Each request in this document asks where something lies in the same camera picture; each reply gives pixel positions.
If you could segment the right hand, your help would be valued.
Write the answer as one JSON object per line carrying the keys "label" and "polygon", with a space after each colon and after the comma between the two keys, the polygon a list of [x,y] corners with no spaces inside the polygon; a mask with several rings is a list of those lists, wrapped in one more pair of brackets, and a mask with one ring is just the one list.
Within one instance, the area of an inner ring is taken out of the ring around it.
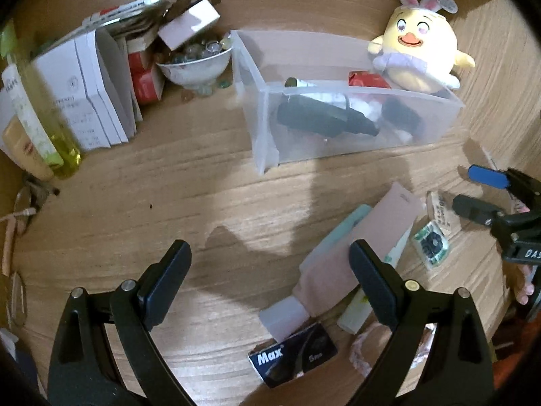
{"label": "right hand", "polygon": [[526,305],[529,297],[534,293],[535,285],[532,283],[532,279],[535,272],[536,266],[503,263],[506,287],[514,295],[514,300],[521,305]]}

